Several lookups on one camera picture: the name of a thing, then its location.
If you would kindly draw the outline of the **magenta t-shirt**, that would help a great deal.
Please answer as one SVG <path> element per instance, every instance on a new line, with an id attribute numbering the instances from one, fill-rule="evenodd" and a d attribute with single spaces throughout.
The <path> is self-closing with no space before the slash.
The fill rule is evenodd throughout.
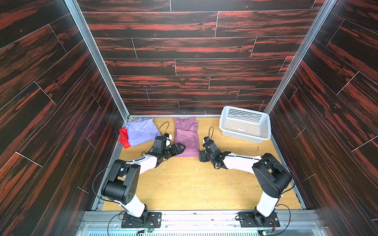
<path id="1" fill-rule="evenodd" d="M 174 118 L 174 122 L 175 143 L 181 143 L 186 146 L 184 152 L 177 155 L 177 157 L 199 157 L 199 122 L 195 117 L 188 119 Z"/>

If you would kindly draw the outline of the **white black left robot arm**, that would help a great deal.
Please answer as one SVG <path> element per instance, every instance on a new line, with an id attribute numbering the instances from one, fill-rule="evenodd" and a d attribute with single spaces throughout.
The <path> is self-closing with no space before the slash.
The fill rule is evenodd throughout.
<path id="1" fill-rule="evenodd" d="M 102 196 L 118 203 L 125 211 L 126 218 L 138 225 L 148 221 L 148 207 L 136 196 L 140 174 L 158 167 L 163 161 L 182 154 L 186 146 L 172 144 L 168 136 L 158 136 L 145 155 L 132 161 L 116 160 L 101 187 Z"/>

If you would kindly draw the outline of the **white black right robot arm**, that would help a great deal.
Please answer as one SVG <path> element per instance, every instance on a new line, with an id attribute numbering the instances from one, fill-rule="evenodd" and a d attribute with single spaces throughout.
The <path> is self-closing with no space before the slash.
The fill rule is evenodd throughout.
<path id="1" fill-rule="evenodd" d="M 234 169 L 254 174 L 262 188 L 259 203 L 253 211 L 238 213 L 242 227 L 279 227 L 275 208 L 292 180 L 291 172 L 272 154 L 243 156 L 229 151 L 221 152 L 209 137 L 204 138 L 201 162 L 211 162 L 215 169 Z"/>

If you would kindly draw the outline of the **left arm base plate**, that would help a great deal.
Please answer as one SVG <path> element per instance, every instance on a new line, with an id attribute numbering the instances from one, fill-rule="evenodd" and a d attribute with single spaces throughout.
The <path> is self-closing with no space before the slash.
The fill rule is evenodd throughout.
<path id="1" fill-rule="evenodd" d="M 147 228 L 155 229 L 161 227 L 161 212 L 148 211 L 143 213 L 140 217 L 131 216 L 125 214 L 123 216 L 121 228 L 122 229 L 136 229 L 136 228 Z"/>

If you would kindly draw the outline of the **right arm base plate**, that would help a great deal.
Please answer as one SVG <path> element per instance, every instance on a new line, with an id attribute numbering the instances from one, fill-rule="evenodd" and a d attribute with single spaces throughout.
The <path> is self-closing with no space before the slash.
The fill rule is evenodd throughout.
<path id="1" fill-rule="evenodd" d="M 280 226 L 274 211 L 268 217 L 257 211 L 240 211 L 235 219 L 240 222 L 242 228 L 277 228 Z"/>

